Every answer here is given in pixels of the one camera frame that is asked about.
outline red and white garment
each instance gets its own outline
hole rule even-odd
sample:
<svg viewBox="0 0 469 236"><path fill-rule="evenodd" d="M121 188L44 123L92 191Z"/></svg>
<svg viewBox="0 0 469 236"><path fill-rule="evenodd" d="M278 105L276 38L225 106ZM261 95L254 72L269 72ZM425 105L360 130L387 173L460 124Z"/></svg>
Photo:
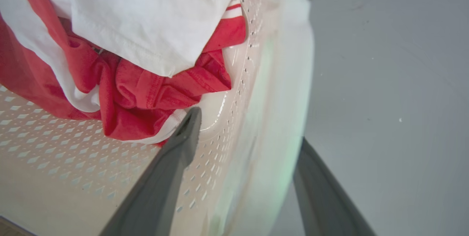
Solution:
<svg viewBox="0 0 469 236"><path fill-rule="evenodd" d="M0 0L0 84L57 117L100 119L114 139L158 143L202 94L231 89L221 49L242 43L246 29L239 3L227 7L195 65L167 77L96 53L50 0Z"/></svg>
<svg viewBox="0 0 469 236"><path fill-rule="evenodd" d="M231 0L50 0L73 32L161 76L194 67Z"/></svg>

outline perforated plastic surface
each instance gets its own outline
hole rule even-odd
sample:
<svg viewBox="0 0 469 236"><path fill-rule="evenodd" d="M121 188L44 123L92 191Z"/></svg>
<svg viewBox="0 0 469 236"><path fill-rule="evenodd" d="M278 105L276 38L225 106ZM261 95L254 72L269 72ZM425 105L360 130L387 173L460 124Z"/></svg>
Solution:
<svg viewBox="0 0 469 236"><path fill-rule="evenodd" d="M248 39L224 50L233 89L199 105L199 147L171 235L200 235L213 213L256 75L263 1L241 0ZM0 214L35 234L97 235L157 152L104 137L99 121L57 119L0 89Z"/></svg>

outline white laundry basket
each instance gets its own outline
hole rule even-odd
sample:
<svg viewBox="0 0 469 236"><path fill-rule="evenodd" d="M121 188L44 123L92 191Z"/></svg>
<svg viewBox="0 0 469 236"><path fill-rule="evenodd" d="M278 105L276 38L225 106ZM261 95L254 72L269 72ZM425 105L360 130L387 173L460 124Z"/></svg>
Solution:
<svg viewBox="0 0 469 236"><path fill-rule="evenodd" d="M233 89L207 94L199 105L200 139L182 178L174 236L266 235L291 181L309 99L312 37L300 39L306 54L273 55L282 32L278 4L241 5L248 38L224 50ZM285 54L292 56L288 63ZM1 86L0 215L39 236L97 235L158 150L104 137L100 121L54 118Z"/></svg>

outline clothing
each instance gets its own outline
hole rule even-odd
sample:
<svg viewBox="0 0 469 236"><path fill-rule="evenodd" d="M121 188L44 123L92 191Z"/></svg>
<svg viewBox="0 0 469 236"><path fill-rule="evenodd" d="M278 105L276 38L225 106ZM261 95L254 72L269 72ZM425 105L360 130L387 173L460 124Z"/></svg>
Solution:
<svg viewBox="0 0 469 236"><path fill-rule="evenodd" d="M49 0L0 0L0 14L0 84L57 117L100 119L106 136L146 144L167 139L202 94L231 89L221 48L246 35L241 14L223 19L195 66L169 78L98 54Z"/></svg>
<svg viewBox="0 0 469 236"><path fill-rule="evenodd" d="M194 66L230 1L51 0L77 35L169 77Z"/></svg>

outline red clothing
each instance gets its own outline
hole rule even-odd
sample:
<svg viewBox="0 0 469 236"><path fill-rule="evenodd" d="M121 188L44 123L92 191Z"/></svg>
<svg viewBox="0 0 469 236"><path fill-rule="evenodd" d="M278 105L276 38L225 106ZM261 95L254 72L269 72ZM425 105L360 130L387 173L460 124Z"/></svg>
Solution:
<svg viewBox="0 0 469 236"><path fill-rule="evenodd" d="M70 31L67 20L60 21L49 0L27 2L35 14L31 17L40 18L48 39L52 38L52 45L66 58L69 73L64 77L73 79L76 102L90 100L89 105L95 103L99 110L85 112L77 108L81 103L70 102L70 93L57 80L55 67L38 56L35 45L25 46L25 38L18 37L18 27L8 24L12 17L4 20L4 7L0 7L0 84L57 117L100 119L106 136L136 141L155 136L175 110L198 103L202 94L231 89L221 48L244 41L243 16L222 19L196 65L169 78L110 52L96 53L91 43ZM47 39L40 41L48 46Z"/></svg>

